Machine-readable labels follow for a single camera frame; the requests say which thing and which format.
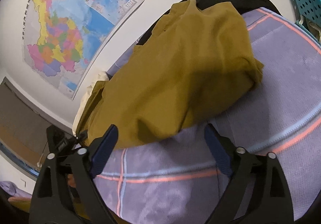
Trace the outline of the mustard yellow jacket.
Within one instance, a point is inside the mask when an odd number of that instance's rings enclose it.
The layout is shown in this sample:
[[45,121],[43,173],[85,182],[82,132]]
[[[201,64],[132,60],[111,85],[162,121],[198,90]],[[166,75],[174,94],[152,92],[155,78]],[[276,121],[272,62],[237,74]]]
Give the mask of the mustard yellow jacket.
[[96,82],[76,134],[115,125],[116,148],[159,142],[219,115],[262,81],[243,17],[230,2],[174,4],[111,79]]

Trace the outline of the grey wooden door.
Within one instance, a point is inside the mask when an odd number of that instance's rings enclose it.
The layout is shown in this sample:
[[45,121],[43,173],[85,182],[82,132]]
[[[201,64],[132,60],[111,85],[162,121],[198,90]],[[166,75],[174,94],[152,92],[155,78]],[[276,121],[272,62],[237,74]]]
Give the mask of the grey wooden door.
[[4,77],[1,82],[1,151],[18,168],[37,178],[49,153],[46,129],[54,125],[71,137],[71,129],[28,100]]

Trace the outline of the cream white cloth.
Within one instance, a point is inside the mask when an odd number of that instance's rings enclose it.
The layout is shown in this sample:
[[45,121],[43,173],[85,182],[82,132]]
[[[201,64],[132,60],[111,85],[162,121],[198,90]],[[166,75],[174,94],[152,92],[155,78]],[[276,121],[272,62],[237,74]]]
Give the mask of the cream white cloth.
[[89,100],[89,98],[93,92],[93,88],[95,87],[95,85],[98,81],[109,81],[109,77],[105,71],[101,71],[94,76],[91,84],[86,88],[86,91],[80,100],[80,105],[79,105],[78,111],[75,115],[75,119],[72,124],[72,133],[74,136],[76,136],[76,129],[79,124],[81,115],[82,115],[82,113],[85,109],[85,106],[87,104],[87,101]]

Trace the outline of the purple plaid bed sheet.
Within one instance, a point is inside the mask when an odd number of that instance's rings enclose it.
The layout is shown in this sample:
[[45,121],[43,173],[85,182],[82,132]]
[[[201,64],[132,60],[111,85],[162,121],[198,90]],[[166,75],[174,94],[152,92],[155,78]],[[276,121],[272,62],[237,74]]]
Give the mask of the purple plaid bed sheet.
[[[248,152],[276,154],[296,223],[320,223],[320,45],[264,7],[242,14],[262,84],[211,123]],[[94,182],[116,221],[204,223],[228,184],[204,124],[112,152]]]

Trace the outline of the black garment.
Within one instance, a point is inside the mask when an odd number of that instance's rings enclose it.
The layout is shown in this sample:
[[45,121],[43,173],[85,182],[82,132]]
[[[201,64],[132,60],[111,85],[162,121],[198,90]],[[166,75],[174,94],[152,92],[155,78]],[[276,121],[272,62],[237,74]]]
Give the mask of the black garment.
[[[182,0],[179,3],[172,5],[171,9],[165,12],[165,15],[168,14],[181,14],[182,8],[186,6],[188,0]],[[244,14],[257,8],[264,7],[268,10],[279,14],[280,12],[276,6],[270,0],[194,0],[196,1],[196,7],[199,10],[205,10],[209,7],[212,7],[218,3],[230,2],[233,7],[238,11],[239,14]]]

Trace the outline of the colourful wall map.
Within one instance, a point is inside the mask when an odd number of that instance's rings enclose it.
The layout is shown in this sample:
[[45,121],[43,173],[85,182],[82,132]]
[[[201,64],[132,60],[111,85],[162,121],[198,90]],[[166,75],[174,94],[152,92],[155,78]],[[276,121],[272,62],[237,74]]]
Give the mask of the colourful wall map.
[[28,0],[23,58],[73,99],[90,66],[144,0]]

